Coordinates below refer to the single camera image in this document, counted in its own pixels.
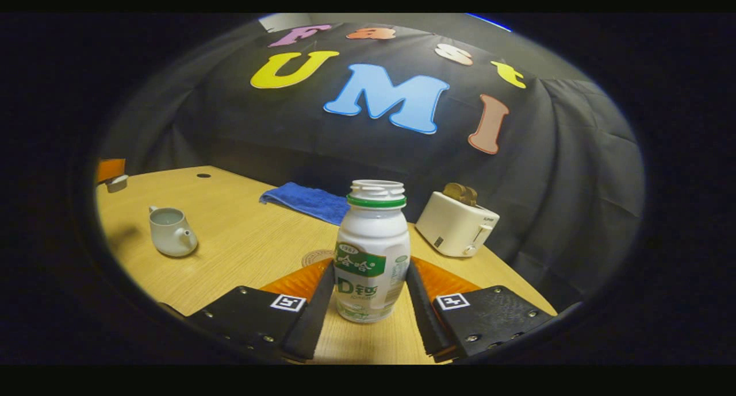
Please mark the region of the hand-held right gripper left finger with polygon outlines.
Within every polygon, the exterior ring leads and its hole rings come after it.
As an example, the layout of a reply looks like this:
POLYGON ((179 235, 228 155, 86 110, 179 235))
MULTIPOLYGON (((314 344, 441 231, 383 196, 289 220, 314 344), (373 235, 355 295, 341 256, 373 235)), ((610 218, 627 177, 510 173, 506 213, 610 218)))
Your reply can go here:
POLYGON ((259 289, 236 286, 187 320, 249 356, 304 363, 315 356, 333 287, 333 263, 320 260, 259 289))

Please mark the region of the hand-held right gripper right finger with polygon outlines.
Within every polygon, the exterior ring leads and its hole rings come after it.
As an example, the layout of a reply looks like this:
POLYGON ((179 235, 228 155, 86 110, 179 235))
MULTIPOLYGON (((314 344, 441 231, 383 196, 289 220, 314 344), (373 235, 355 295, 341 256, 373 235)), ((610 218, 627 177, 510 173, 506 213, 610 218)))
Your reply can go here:
POLYGON ((481 287, 415 256, 407 287, 425 352, 437 363, 494 356, 555 320, 507 286, 481 287))

